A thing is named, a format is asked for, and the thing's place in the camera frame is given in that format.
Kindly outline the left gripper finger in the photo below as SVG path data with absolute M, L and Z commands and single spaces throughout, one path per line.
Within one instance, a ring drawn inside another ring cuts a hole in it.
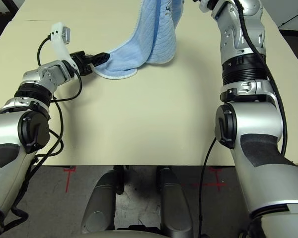
M 94 66 L 97 67 L 103 63 L 106 63 L 108 61 L 108 59 L 91 59 L 90 63 Z
M 92 55 L 92 61 L 108 61 L 109 58 L 110 58 L 110 54 L 105 52 Z

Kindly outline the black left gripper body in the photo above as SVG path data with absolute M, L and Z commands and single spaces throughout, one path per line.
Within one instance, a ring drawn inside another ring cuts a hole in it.
M 80 76 L 87 76 L 93 72 L 91 68 L 92 55 L 86 55 L 84 51 L 71 53 L 70 57 L 75 62 Z

